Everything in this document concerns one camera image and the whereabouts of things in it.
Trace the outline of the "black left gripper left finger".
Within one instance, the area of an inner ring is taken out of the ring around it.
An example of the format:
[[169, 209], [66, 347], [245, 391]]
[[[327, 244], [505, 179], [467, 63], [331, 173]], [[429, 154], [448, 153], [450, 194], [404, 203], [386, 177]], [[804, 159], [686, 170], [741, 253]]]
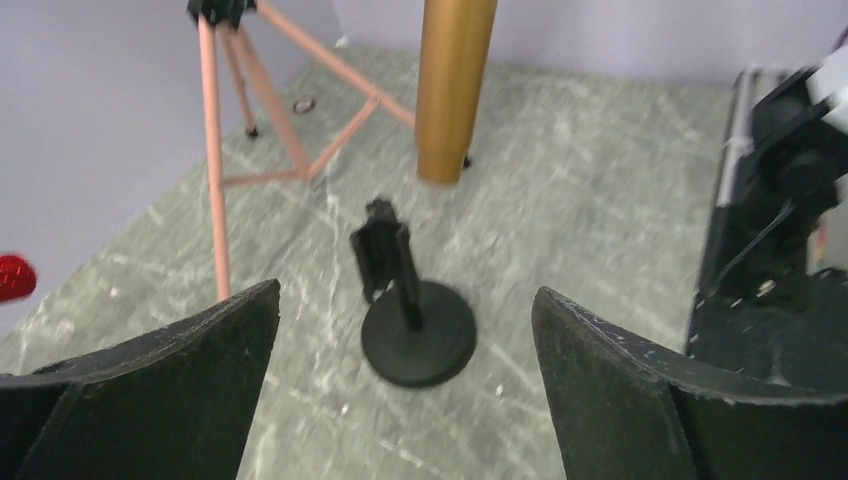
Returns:
[[279, 324], [260, 282], [191, 317], [1, 379], [5, 479], [233, 479]]

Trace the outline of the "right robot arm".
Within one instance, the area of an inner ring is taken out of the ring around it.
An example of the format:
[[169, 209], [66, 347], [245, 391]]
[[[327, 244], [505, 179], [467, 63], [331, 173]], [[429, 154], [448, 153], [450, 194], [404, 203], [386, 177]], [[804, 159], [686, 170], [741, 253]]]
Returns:
[[808, 242], [847, 173], [847, 44], [779, 82], [745, 123], [732, 179], [717, 193], [726, 224], [710, 292], [804, 310]]

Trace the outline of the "red glitter microphone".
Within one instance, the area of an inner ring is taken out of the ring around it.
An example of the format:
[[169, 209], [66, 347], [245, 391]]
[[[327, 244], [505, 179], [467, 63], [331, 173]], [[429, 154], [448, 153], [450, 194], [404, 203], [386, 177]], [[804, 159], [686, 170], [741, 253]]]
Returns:
[[1, 303], [22, 300], [36, 289], [37, 274], [32, 264], [17, 254], [1, 255]]

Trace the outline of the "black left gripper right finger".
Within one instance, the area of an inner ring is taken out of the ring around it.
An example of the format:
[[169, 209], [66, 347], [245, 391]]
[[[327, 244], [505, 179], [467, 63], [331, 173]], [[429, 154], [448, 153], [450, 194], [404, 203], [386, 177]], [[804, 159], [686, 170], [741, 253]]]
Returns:
[[843, 479], [847, 397], [737, 374], [543, 287], [532, 331], [570, 479]]

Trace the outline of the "gold microphone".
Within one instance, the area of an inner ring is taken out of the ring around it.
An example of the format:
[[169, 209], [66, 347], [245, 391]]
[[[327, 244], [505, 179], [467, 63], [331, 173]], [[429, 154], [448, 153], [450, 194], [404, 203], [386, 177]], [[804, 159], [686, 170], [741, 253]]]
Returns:
[[415, 116], [417, 174], [459, 181], [471, 146], [497, 0], [427, 0]]

